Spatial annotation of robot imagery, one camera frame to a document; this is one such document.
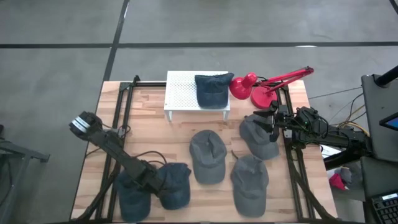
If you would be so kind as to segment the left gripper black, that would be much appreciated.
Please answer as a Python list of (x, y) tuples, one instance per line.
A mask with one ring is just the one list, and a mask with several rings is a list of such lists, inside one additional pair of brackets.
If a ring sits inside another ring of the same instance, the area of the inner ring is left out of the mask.
[(157, 175), (157, 168), (145, 160), (129, 159), (129, 176), (140, 187), (157, 198), (165, 193), (166, 184)]

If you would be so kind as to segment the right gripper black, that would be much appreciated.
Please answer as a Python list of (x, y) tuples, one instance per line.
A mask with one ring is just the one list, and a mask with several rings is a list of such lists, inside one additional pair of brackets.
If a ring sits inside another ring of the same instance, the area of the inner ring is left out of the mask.
[(299, 122), (297, 114), (290, 113), (287, 105), (279, 105), (277, 108), (270, 107), (266, 110), (257, 110), (253, 113), (263, 118), (274, 116), (273, 124), (257, 121), (257, 125), (270, 134), (270, 142), (276, 142), (278, 140), (280, 128), (291, 130), (291, 140), (299, 139)]

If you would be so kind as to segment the blue denim cap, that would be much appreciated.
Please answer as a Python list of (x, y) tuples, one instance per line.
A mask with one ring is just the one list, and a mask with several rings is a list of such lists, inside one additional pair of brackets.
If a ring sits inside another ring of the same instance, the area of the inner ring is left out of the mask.
[(150, 214), (151, 194), (140, 188), (124, 170), (115, 180), (121, 217), (125, 222), (141, 222)]
[(166, 184), (159, 200), (166, 210), (178, 210), (190, 202), (191, 170), (185, 163), (168, 163), (158, 170), (158, 177)]
[(198, 105), (205, 109), (227, 107), (229, 85), (233, 77), (233, 73), (221, 75), (195, 75)]

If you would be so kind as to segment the grey cotton cap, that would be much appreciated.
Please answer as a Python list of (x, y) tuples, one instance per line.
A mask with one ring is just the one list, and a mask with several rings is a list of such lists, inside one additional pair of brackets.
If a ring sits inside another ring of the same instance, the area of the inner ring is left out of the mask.
[(271, 141), (271, 133), (262, 129), (254, 121), (260, 121), (264, 124), (271, 124), (271, 118), (263, 118), (256, 114), (245, 116), (239, 125), (239, 134), (248, 145), (250, 152), (264, 160), (269, 160), (279, 155), (279, 147), (277, 141)]
[(198, 183), (213, 185), (224, 180), (227, 149), (216, 132), (206, 129), (196, 133), (190, 141), (189, 151)]
[(258, 218), (266, 211), (267, 186), (269, 175), (265, 163), (260, 158), (248, 154), (238, 157), (231, 171), (234, 205), (239, 214)]

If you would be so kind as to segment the red desk lamp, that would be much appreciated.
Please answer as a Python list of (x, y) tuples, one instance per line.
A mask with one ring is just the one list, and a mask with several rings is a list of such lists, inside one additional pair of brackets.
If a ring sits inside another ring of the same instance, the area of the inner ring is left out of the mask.
[(255, 73), (248, 73), (245, 77), (234, 78), (229, 85), (229, 90), (239, 100), (250, 98), (256, 108), (268, 109), (273, 101), (277, 101), (278, 89), (313, 72), (314, 69), (312, 67), (304, 67), (277, 77), (263, 78), (262, 80)]

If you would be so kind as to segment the white paper sheet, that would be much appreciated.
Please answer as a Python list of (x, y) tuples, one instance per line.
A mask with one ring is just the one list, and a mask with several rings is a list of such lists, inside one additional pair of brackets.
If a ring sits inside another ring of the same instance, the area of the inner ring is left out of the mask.
[(340, 153), (340, 150), (337, 150), (337, 149), (332, 148), (330, 146), (321, 145), (320, 149), (321, 149), (322, 157), (324, 159), (327, 158), (327, 157), (330, 157), (330, 156), (333, 156), (335, 154)]

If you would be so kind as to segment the red cloth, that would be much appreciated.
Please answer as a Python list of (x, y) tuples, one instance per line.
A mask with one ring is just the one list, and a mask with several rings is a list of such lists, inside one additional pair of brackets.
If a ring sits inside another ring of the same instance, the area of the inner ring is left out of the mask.
[(337, 188), (339, 190), (346, 190), (346, 186), (343, 183), (343, 180), (341, 179), (341, 176), (339, 174), (333, 174), (330, 178), (329, 178), (329, 184), (334, 187)]

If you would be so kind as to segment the grey cloth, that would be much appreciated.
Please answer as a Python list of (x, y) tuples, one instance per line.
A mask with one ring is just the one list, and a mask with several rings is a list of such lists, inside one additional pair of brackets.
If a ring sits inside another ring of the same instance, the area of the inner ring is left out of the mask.
[(341, 167), (338, 174), (344, 184), (352, 184), (352, 172), (348, 167)]

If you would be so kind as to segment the white perforated metal shelf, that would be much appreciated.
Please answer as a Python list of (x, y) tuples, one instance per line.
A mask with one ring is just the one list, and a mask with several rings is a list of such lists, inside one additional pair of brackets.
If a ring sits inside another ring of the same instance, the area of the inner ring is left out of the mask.
[(164, 113), (168, 122), (172, 122), (174, 111), (218, 111), (223, 113), (226, 121), (230, 112), (230, 102), (221, 109), (201, 108), (197, 101), (195, 75), (222, 75), (228, 71), (171, 71), (167, 72)]

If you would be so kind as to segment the grey workstation desk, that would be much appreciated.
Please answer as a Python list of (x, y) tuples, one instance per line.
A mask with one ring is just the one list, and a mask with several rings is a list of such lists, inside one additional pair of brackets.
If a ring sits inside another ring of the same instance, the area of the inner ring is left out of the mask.
[(398, 80), (387, 87), (375, 83), (377, 75), (361, 77), (373, 154), (360, 160), (364, 194), (364, 216), (367, 224), (375, 224), (371, 198), (398, 193), (398, 131), (381, 126), (382, 119), (398, 113)]

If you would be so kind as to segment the monitor with blue screen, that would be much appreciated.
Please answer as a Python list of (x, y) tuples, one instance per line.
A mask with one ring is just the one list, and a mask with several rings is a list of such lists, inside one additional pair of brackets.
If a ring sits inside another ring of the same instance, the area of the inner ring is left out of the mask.
[(398, 131), (398, 112), (381, 119), (379, 124), (385, 128), (389, 128), (395, 131)]

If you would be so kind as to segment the black monitor pole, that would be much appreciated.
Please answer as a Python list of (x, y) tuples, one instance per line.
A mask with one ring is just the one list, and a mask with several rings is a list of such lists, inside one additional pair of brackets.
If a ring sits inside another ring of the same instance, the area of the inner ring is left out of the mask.
[(398, 78), (398, 65), (390, 69), (388, 72), (386, 72), (383, 75), (379, 76), (375, 75), (374, 82), (377, 86), (381, 88), (387, 88), (390, 82), (397, 78)]

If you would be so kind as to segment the grey metal stand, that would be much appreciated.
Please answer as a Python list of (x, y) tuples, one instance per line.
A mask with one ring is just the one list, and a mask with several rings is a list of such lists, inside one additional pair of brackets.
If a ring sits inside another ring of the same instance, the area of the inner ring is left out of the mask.
[[(0, 200), (0, 210), (2, 210), (2, 214), (0, 214), (0, 224), (8, 224), (16, 203), (19, 185), (27, 172), (30, 160), (37, 159), (40, 162), (47, 163), (50, 155), (18, 146), (5, 140), (2, 136), (3, 131), (4, 126), (0, 124), (0, 178), (2, 168), (4, 164), (6, 164), (9, 171), (9, 188), (4, 197)], [(11, 169), (11, 160), (16, 158), (20, 159), (21, 163), (19, 170), (13, 174)]]

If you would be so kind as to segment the black keyboard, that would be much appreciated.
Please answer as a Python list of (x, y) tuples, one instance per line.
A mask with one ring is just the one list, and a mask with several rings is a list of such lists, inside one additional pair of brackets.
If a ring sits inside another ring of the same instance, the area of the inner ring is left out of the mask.
[(398, 224), (398, 193), (372, 197), (371, 205), (378, 224)]

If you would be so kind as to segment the black aluminium rig frame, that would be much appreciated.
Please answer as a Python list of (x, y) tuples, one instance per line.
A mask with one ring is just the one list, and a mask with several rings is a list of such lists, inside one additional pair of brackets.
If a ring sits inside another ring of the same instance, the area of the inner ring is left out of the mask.
[[(118, 100), (121, 82), (103, 84), (96, 114), (107, 125), (112, 124)], [(223, 121), (220, 111), (177, 111), (172, 113), (172, 122), (168, 122), (164, 113), (165, 82), (141, 81), (133, 87), (131, 110), (129, 112), (128, 132), (125, 151), (132, 156), (146, 151), (159, 151), (167, 162), (184, 162), (193, 170), (189, 153), (189, 142), (194, 134), (202, 129), (216, 132), (226, 144), (226, 175), (224, 181), (215, 185), (199, 184), (194, 175), (190, 175), (190, 203), (179, 210), (166, 210), (160, 200), (152, 195), (152, 206), (144, 222), (296, 222), (298, 221), (292, 193), (288, 160), (285, 155), (283, 136), (279, 137), (280, 155), (265, 161), (269, 174), (266, 212), (260, 218), (241, 216), (233, 202), (231, 169), (237, 156), (244, 156), (250, 151), (240, 138), (239, 124), (245, 115), (255, 109), (250, 100), (237, 100), (230, 96), (231, 109), (227, 121)], [(122, 125), (128, 89), (122, 90), (122, 102), (118, 127)], [(309, 145), (303, 150), (303, 159), (307, 171), (308, 184), (325, 210), (337, 217), (335, 203), (328, 183), (326, 169), (319, 146)], [(94, 152), (83, 164), (80, 183), (75, 197), (71, 219), (83, 214), (100, 191), (106, 164), (104, 152)]]

